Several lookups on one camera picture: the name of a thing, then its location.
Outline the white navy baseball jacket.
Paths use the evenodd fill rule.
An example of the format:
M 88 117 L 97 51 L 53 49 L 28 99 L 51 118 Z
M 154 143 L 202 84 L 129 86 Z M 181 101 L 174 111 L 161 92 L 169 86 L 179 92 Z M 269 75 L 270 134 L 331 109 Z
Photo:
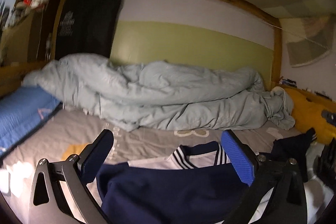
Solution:
M 305 188 L 307 223 L 332 207 L 333 191 L 313 172 L 312 158 L 322 152 L 314 130 L 305 134 L 282 134 L 273 127 L 232 131 L 256 155 L 278 162 L 296 160 Z M 101 209 L 111 223 L 224 223 L 249 189 L 221 140 L 179 145 L 169 156 L 104 164 L 96 182 Z M 262 198 L 250 223 L 261 217 L 271 193 Z

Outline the black puffer jacket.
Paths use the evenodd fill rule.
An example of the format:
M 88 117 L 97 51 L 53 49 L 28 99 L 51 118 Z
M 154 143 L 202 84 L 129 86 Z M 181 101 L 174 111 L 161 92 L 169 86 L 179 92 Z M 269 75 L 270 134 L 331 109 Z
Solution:
M 318 178 L 335 192 L 335 139 L 326 145 L 317 158 L 315 170 Z

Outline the grey printed bed sheet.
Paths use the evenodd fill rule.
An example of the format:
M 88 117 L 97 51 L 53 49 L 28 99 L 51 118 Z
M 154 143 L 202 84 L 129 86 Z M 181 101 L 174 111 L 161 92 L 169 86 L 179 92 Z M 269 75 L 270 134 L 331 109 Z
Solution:
M 80 153 L 104 129 L 114 135 L 114 145 L 106 159 L 108 164 L 169 156 L 179 145 L 220 141 L 222 134 L 220 130 L 160 131 L 143 127 L 126 132 L 82 111 L 60 110 L 3 159 L 2 167 L 10 174 L 10 194 L 5 199 L 22 223 L 29 221 L 31 186 L 38 161 L 42 158 L 61 161 L 70 154 Z

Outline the yellow plush pillow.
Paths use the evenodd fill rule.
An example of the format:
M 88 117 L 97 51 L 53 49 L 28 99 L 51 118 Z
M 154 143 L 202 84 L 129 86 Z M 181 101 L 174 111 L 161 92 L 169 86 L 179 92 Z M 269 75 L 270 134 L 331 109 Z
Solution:
M 285 88 L 285 91 L 294 103 L 291 116 L 295 120 L 295 129 L 306 133 L 308 129 L 314 128 L 317 141 L 321 144 L 329 144 L 335 138 L 335 127 L 327 123 L 321 113 L 323 110 L 335 112 L 335 102 L 331 102 L 331 106 L 325 106 L 312 101 L 297 89 Z

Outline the blue pillow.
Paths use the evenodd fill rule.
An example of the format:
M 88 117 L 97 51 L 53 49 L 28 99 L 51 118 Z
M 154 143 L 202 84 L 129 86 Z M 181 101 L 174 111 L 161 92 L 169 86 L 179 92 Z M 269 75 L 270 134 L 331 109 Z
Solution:
M 1 100 L 1 157 L 57 112 L 61 101 L 40 87 L 20 87 Z

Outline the grey-blue rumpled duvet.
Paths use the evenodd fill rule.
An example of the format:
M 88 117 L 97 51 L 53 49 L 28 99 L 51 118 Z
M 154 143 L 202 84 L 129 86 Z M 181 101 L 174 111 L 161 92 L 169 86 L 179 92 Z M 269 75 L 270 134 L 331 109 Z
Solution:
M 288 93 L 266 91 L 252 68 L 228 72 L 165 61 L 114 66 L 106 57 L 77 53 L 29 73 L 23 84 L 125 131 L 246 130 L 267 121 L 289 130 L 295 124 Z

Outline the patchwork hanging cloth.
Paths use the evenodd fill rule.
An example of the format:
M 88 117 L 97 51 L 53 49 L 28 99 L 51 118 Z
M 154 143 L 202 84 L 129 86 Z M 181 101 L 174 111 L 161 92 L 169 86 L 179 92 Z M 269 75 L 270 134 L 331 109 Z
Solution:
M 333 51 L 335 15 L 280 19 L 291 67 L 303 67 Z

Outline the cluttered wooden shelf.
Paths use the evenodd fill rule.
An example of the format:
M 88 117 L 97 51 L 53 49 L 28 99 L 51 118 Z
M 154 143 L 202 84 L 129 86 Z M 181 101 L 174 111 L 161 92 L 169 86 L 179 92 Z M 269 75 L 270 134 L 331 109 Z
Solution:
M 60 0 L 1 0 L 1 67 L 51 59 Z

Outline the black hanging garment bag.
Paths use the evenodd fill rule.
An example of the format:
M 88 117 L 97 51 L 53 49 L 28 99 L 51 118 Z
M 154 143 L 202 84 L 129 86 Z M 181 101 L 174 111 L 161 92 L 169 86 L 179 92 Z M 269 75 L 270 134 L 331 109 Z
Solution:
M 74 53 L 109 57 L 122 0 L 66 0 L 56 35 L 55 59 Z

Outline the wooden bed frame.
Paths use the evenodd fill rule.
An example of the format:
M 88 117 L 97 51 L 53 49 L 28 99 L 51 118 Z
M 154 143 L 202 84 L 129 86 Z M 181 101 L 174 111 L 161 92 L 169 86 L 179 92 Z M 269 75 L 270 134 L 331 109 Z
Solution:
M 55 19 L 51 60 L 66 0 Z M 251 67 L 269 88 L 283 77 L 300 89 L 335 96 L 333 51 L 303 67 L 291 67 L 280 19 L 243 0 L 122 0 L 112 50 L 116 65 L 167 61 L 234 71 Z

